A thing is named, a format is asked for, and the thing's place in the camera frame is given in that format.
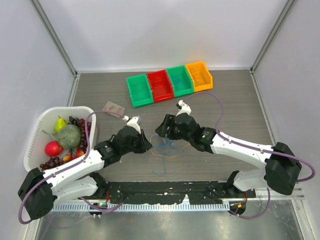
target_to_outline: table surface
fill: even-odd
[[[125,108],[125,115],[142,116],[141,128],[148,139],[155,134],[155,129],[162,123],[166,114],[177,113],[176,103],[187,96],[177,97],[133,108],[126,78],[144,72],[87,73],[81,74],[76,90],[74,106],[88,106],[94,111],[104,108],[111,101]],[[225,114],[220,130],[232,137],[259,144],[272,144],[267,125],[261,110],[257,93],[248,70],[211,71],[214,87],[210,92],[223,102]],[[210,95],[198,94],[188,100],[191,115],[202,127],[215,127],[221,114],[219,103]],[[109,139],[125,125],[106,113],[97,114],[97,143]],[[152,137],[154,145],[160,145],[161,139]],[[188,143],[174,141],[170,156],[176,156],[179,149]],[[200,152],[191,146],[183,149],[175,158],[154,156],[149,150],[143,154],[129,153],[121,162],[110,165],[99,173],[106,181],[204,181],[226,180],[235,170],[252,170],[255,167],[235,158]]]

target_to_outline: pear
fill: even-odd
[[[59,117],[54,126],[54,131],[58,133],[59,130],[66,125],[67,125],[66,121],[62,117]]]

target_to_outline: plastic basket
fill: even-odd
[[[127,77],[126,84],[128,85],[132,106],[134,108],[154,102],[147,75],[141,74]]]
[[[167,68],[166,72],[172,83],[175,98],[194,92],[194,84],[184,65]]]
[[[146,74],[150,83],[153,101],[160,102],[174,97],[174,91],[166,70]]]
[[[87,119],[88,115],[93,110],[86,106],[70,106],[70,107],[52,107],[44,111],[36,120],[35,126],[32,131],[27,149],[25,151],[23,165],[28,172],[34,168],[38,168],[40,164],[44,164],[49,160],[49,156],[45,153],[45,146],[47,143],[54,141],[52,137],[43,132],[55,133],[54,127],[57,122],[58,116],[67,120],[69,116]],[[91,132],[90,132],[90,148],[92,149],[97,142],[98,130],[96,127],[96,116],[90,117]],[[59,157],[63,157],[69,150],[64,149]]]
[[[185,65],[193,81],[195,92],[212,89],[214,87],[213,77],[206,67],[205,62],[198,61]]]

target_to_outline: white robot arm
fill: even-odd
[[[155,130],[160,137],[167,136],[171,140],[183,139],[198,151],[227,155],[258,168],[251,171],[234,171],[228,179],[231,192],[270,187],[284,195],[292,193],[302,165],[295,159],[274,153],[294,156],[286,144],[278,142],[275,146],[262,145],[231,137],[210,127],[200,127],[190,116],[191,109],[187,104],[180,100],[177,107],[178,113],[167,114]]]
[[[40,172],[38,168],[28,172],[18,191],[22,201],[31,188],[46,179],[24,204],[32,220],[43,217],[53,206],[63,202],[83,196],[101,198],[106,194],[108,183],[94,171],[119,162],[127,153],[142,154],[152,148],[144,131],[140,129],[138,116],[125,116],[123,120],[127,121],[126,126],[110,139],[98,143],[86,158],[83,155],[44,172]]]

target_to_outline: red bin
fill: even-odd
[[[166,70],[149,72],[146,74],[154,102],[174,98],[174,91]]]

